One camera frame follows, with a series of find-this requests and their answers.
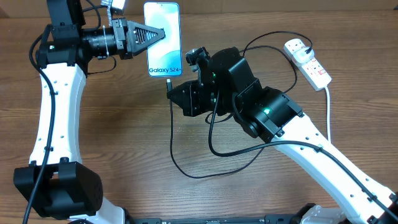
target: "robotic arm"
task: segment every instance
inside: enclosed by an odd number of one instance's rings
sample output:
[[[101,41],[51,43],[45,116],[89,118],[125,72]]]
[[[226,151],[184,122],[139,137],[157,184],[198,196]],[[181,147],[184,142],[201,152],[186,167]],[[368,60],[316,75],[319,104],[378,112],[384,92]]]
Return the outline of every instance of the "robotic arm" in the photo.
[[[198,71],[198,79],[167,93],[185,116],[207,111],[219,116],[234,114],[235,121],[251,137],[275,144],[277,150],[307,171],[335,199],[350,222],[396,222],[388,213],[397,214],[396,195],[328,142],[285,93],[268,86],[262,88],[237,48],[224,49],[210,57],[202,47],[187,53],[186,59],[192,70]],[[211,143],[210,148],[216,156],[237,154],[216,152]],[[306,214],[312,216],[311,223],[320,223],[316,212],[312,212]]]
[[[39,130],[29,167],[14,171],[14,185],[41,217],[100,224],[132,222],[125,209],[103,197],[99,175],[82,165],[78,145],[80,101],[88,63],[93,57],[133,58],[163,39],[165,33],[125,18],[112,19],[113,14],[123,13],[124,1],[104,0],[102,4],[108,8],[111,27],[82,29],[85,19],[80,0],[47,0],[52,24],[41,35],[35,55],[35,66],[45,74],[45,77],[42,75]],[[51,42],[47,41],[50,32]],[[50,94],[49,83],[53,88]],[[55,114],[51,151],[43,165],[49,126],[52,126],[51,113]]]

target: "white power strip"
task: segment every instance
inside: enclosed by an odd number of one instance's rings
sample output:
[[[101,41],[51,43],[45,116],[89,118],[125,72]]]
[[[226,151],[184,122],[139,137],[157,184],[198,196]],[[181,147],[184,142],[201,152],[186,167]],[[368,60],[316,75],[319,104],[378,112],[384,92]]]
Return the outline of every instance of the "white power strip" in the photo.
[[[293,60],[294,64],[300,69],[305,78],[316,90],[322,90],[331,82],[331,77],[314,57],[313,50],[308,54],[306,47],[300,39],[293,39],[286,42],[284,50]]]

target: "wood grain surface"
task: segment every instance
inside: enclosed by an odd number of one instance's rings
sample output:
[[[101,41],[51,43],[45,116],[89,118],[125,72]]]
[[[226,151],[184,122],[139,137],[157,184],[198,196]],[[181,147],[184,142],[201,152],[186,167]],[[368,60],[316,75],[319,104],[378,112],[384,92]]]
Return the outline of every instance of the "wood grain surface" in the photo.
[[[141,16],[128,19],[142,22]],[[86,19],[96,24],[95,17]],[[398,190],[398,13],[272,12],[186,15],[181,18],[183,52],[205,46],[211,54],[274,30],[310,37],[317,59],[333,81],[333,144],[372,178]],[[40,113],[40,79],[28,59],[33,40],[49,19],[1,19],[0,27],[0,223],[20,223],[26,200],[12,183],[16,167],[32,152]],[[283,47],[293,35],[265,37],[255,44]],[[276,51],[257,49],[246,56],[263,86],[284,90],[294,81],[288,62]],[[90,71],[112,67],[93,60]],[[196,79],[184,65],[174,86]],[[289,95],[326,134],[325,93],[299,73]],[[112,72],[87,79],[81,102],[80,151],[97,172],[104,194],[133,217],[205,218],[295,213],[307,202],[335,207],[332,198],[296,163],[269,148],[246,170],[194,180],[183,176],[169,154],[170,113],[165,79],[147,74],[146,54],[118,60]],[[255,152],[218,158],[208,150],[205,114],[182,116],[174,107],[175,158],[192,175],[236,169]],[[222,152],[260,143],[230,120],[217,124],[214,145]],[[29,223],[45,221],[32,212]]]

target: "phone screen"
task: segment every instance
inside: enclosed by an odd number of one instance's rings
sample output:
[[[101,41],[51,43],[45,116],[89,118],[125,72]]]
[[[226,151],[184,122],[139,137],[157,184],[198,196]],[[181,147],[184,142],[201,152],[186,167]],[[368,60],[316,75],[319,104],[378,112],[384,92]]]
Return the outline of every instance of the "phone screen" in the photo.
[[[147,50],[148,73],[153,77],[182,74],[180,9],[173,2],[144,4],[145,25],[163,29],[165,38]]]

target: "black cylindrical actuator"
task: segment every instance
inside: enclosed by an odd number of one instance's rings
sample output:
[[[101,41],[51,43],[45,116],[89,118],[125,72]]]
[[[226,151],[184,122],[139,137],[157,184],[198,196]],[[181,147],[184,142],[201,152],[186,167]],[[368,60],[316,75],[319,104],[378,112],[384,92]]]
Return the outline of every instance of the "black cylindrical actuator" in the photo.
[[[105,28],[92,32],[85,32],[81,38],[86,44],[90,45],[90,49],[94,57],[107,56],[107,48],[109,56],[116,55],[116,40],[113,28]]]

